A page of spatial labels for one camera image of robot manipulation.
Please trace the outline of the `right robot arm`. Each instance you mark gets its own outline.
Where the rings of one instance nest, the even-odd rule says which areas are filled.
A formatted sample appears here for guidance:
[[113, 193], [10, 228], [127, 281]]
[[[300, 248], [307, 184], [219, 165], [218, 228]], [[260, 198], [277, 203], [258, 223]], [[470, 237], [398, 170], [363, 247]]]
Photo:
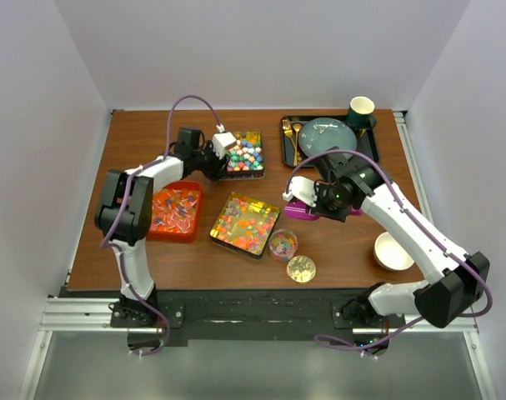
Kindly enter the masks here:
[[298, 191], [308, 213], [342, 222], [350, 209], [362, 211], [391, 234], [423, 274], [418, 282], [373, 285], [344, 306], [346, 315], [374, 328], [389, 315], [418, 314], [445, 328], [455, 318], [480, 317], [491, 310], [489, 260], [445, 237], [372, 158], [333, 147], [307, 160], [322, 178]]

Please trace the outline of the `candy tin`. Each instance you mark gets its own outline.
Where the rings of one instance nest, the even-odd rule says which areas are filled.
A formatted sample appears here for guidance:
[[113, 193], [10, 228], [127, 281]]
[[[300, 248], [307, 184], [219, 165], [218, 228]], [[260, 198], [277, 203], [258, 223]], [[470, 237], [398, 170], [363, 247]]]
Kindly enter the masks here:
[[280, 214], [279, 207], [239, 192], [231, 192], [209, 237], [229, 250], [261, 260]]
[[260, 131], [233, 132], [236, 142], [227, 150], [228, 164], [221, 181], [260, 179], [264, 176], [263, 139]]

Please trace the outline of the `clear plastic jar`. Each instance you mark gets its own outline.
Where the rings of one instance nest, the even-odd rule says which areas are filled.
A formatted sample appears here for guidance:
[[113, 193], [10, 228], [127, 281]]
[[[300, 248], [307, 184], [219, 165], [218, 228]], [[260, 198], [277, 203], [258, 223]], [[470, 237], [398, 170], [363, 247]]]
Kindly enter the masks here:
[[288, 229], [277, 229], [268, 241], [268, 250], [274, 260], [278, 262], [289, 261], [298, 249], [298, 240], [295, 233]]

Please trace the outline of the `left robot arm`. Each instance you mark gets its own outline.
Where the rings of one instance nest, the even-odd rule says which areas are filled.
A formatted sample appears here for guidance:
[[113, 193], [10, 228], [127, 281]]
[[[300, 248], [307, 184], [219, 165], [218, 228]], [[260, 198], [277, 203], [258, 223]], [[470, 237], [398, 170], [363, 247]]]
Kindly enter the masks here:
[[140, 327], [163, 322], [148, 267], [146, 239], [152, 225], [153, 194], [199, 171], [217, 181], [227, 172], [228, 150], [237, 139], [221, 125], [210, 140], [203, 132], [182, 127], [178, 140], [151, 162], [128, 170], [111, 169], [94, 216], [103, 233], [102, 248], [113, 250], [121, 278], [116, 313]]

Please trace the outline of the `purple plastic scoop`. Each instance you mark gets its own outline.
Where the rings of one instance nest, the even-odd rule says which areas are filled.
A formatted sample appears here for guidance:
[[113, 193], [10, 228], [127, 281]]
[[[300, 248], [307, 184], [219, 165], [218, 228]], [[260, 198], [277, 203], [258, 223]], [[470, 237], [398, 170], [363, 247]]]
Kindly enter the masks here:
[[354, 209], [353, 207], [339, 209], [336, 211], [329, 211], [328, 209], [320, 208], [319, 210], [312, 208], [306, 203], [293, 199], [284, 206], [284, 213], [288, 218], [316, 221], [320, 218], [327, 218], [334, 221], [344, 223], [347, 217], [350, 216], [363, 216], [363, 211]]

